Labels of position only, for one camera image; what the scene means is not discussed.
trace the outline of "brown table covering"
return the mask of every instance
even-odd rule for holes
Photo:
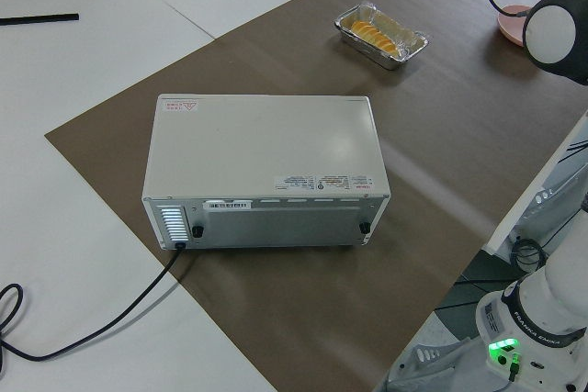
[[[293,0],[47,135],[166,262],[141,206],[159,94],[370,97],[392,200],[368,246],[187,252],[174,269],[280,392],[371,390],[588,107],[486,0],[369,0],[431,36],[396,72],[340,41],[334,18],[360,1]]]

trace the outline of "foil container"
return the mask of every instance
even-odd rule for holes
[[[396,58],[356,35],[351,30],[356,20],[369,22],[391,39],[400,57]],[[341,31],[343,41],[389,70],[394,70],[406,63],[429,44],[429,39],[424,33],[404,28],[400,23],[379,11],[374,4],[366,1],[344,12],[334,21],[334,25]]]

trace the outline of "white table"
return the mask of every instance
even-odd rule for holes
[[[3,17],[80,13],[0,28],[0,287],[20,283],[26,296],[6,341],[37,355],[60,349],[162,269],[43,135],[287,1],[0,0]],[[169,275],[122,328],[41,364],[5,351],[0,389],[274,390]]]

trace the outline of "black knob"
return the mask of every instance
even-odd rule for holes
[[[204,227],[200,227],[199,225],[192,227],[192,236],[195,238],[201,238],[202,234],[204,234]]]
[[[359,231],[361,231],[361,234],[369,234],[371,231],[371,224],[369,222],[362,222],[359,224]]]

